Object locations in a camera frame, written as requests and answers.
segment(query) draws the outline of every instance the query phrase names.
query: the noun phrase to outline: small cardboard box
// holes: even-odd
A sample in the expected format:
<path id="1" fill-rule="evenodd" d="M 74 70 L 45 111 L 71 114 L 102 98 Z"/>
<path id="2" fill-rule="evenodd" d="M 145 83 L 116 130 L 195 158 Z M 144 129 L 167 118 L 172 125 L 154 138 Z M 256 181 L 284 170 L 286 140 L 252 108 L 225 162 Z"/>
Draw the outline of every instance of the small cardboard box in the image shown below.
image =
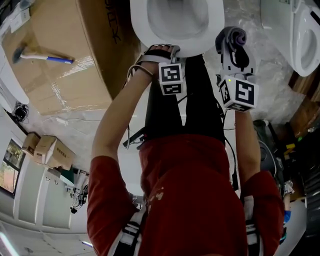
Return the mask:
<path id="1" fill-rule="evenodd" d="M 36 146 L 38 145 L 40 138 L 41 137 L 35 132 L 30 132 L 24 140 L 22 151 L 33 158 Z"/>
<path id="2" fill-rule="evenodd" d="M 57 137 L 44 135 L 35 148 L 33 160 L 48 168 L 70 170 L 75 154 Z"/>

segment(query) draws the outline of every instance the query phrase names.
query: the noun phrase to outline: harness strap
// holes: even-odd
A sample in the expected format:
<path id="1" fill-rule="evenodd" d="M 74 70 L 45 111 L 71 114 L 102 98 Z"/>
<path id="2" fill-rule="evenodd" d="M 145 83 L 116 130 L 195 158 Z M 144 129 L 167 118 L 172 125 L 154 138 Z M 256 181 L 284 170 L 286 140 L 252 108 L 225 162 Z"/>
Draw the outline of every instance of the harness strap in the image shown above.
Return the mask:
<path id="1" fill-rule="evenodd" d="M 146 213 L 146 206 L 136 212 L 129 223 L 120 231 L 114 240 L 107 256 L 137 256 L 142 236 L 141 223 Z"/>
<path id="2" fill-rule="evenodd" d="M 172 64 L 176 62 L 176 53 L 180 51 L 180 47 L 177 45 L 169 45 L 164 44 L 169 47 L 173 47 L 172 52 L 168 52 L 161 49 L 154 49 L 150 50 L 151 46 L 144 54 L 140 56 L 138 61 L 136 62 L 137 65 L 141 64 L 141 62 L 155 62 L 155 63 L 166 63 Z"/>
<path id="3" fill-rule="evenodd" d="M 246 226 L 246 239 L 248 244 L 248 256 L 263 256 L 264 245 L 261 236 L 253 221 L 255 200 L 252 195 L 244 198 L 244 216 Z"/>

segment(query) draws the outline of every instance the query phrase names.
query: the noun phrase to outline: person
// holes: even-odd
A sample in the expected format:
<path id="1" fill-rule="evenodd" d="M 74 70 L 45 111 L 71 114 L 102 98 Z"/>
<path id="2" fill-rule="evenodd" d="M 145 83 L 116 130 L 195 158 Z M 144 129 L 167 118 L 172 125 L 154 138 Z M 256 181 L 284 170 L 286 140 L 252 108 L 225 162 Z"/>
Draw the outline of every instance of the person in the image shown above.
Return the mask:
<path id="1" fill-rule="evenodd" d="M 150 53 L 170 58 L 172 47 Z M 143 62 L 154 76 L 158 64 Z M 87 231 L 94 250 L 106 256 L 138 210 L 122 179 L 118 147 L 136 105 L 152 77 L 138 69 L 111 103 L 97 129 L 90 168 Z M 140 148 L 141 188 L 146 198 L 139 256 L 247 256 L 242 201 L 230 184 L 229 161 L 217 101 L 202 55 L 186 59 L 186 123 L 177 97 L 150 87 Z M 260 147 L 250 113 L 235 113 L 241 198 L 253 196 L 253 221 L 265 256 L 273 256 L 282 235 L 284 206 L 268 171 L 260 172 Z"/>

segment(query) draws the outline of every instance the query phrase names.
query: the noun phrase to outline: black pants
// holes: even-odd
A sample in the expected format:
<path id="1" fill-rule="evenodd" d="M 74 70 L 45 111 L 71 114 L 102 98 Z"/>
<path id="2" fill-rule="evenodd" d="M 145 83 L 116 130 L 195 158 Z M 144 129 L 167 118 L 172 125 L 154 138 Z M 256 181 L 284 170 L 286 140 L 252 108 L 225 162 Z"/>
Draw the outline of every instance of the black pants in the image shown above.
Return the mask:
<path id="1" fill-rule="evenodd" d="M 198 134 L 216 138 L 225 144 L 224 128 L 217 100 L 202 55 L 187 58 L 186 123 L 183 127 L 175 95 L 164 96 L 152 83 L 145 118 L 146 139 L 176 134 Z"/>

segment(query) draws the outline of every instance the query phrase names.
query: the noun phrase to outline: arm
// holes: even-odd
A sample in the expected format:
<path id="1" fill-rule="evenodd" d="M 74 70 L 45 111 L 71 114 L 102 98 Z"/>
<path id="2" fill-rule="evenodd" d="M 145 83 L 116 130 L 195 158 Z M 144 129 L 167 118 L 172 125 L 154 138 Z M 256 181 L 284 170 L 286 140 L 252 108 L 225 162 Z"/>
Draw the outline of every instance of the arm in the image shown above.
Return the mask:
<path id="1" fill-rule="evenodd" d="M 154 46 L 150 50 L 171 52 L 172 47 Z M 154 75 L 159 72 L 157 63 L 144 62 L 142 66 Z M 92 146 L 92 159 L 107 156 L 118 161 L 117 153 L 121 139 L 130 123 L 139 99 L 151 81 L 152 77 L 139 69 L 113 100 L 96 131 Z"/>
<path id="2" fill-rule="evenodd" d="M 241 187 L 260 172 L 260 146 L 249 112 L 235 112 L 236 154 Z"/>
<path id="3" fill-rule="evenodd" d="M 107 255 L 120 230 L 137 209 L 121 177 L 118 163 L 107 156 L 91 161 L 87 233 L 97 255 Z"/>
<path id="4" fill-rule="evenodd" d="M 284 210 L 290 211 L 290 194 L 289 193 L 284 196 L 283 203 L 284 203 Z"/>
<path id="5" fill-rule="evenodd" d="M 284 204 L 271 174 L 260 171 L 260 145 L 249 112 L 235 112 L 235 128 L 241 197 L 253 196 L 253 221 L 264 255 L 273 256 L 283 232 Z"/>

